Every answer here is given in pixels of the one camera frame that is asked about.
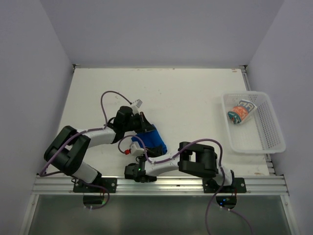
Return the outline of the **blue towel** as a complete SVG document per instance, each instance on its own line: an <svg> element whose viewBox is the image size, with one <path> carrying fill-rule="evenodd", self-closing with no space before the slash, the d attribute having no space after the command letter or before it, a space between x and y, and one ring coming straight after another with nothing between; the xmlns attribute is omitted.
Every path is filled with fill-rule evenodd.
<svg viewBox="0 0 313 235"><path fill-rule="evenodd" d="M158 157L161 155L165 155L167 153L167 146L165 145L163 139L161 138L157 128L151 132L136 133L136 136L139 137L145 144L148 157L151 158ZM143 148L143 145L138 138L132 137L131 140L132 143L137 142L138 145L141 148Z"/></svg>

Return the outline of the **rabbit print towel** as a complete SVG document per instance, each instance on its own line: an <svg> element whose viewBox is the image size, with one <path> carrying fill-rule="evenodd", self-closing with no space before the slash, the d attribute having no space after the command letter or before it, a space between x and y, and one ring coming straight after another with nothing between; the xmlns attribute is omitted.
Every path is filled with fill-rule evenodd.
<svg viewBox="0 0 313 235"><path fill-rule="evenodd" d="M241 99L230 111L227 112L229 120L235 124L243 124L257 110L257 106L245 99Z"/></svg>

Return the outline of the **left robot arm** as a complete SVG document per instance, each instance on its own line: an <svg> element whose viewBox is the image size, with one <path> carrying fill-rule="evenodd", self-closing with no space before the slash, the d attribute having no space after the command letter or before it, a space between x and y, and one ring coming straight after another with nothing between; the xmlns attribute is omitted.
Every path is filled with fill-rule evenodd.
<svg viewBox="0 0 313 235"><path fill-rule="evenodd" d="M88 148L113 144L120 141L126 132L137 134L155 131L143 112L135 114L131 107L122 106L113 122L103 127L79 131L65 126L44 153L47 165L53 165L61 173L84 182L90 192L97 192L102 186L101 173L83 162Z"/></svg>

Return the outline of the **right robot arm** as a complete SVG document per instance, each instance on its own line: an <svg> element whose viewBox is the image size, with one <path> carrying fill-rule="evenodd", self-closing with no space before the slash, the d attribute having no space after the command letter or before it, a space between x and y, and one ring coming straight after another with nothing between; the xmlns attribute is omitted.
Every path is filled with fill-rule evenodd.
<svg viewBox="0 0 313 235"><path fill-rule="evenodd" d="M125 179L140 183L155 182L165 172L180 172L205 179L205 183L229 192L235 187L234 172L222 166L223 148L217 155L214 147L199 143L181 142L178 151L165 153L161 147L141 148L138 141L132 143L129 152L137 163L125 167Z"/></svg>

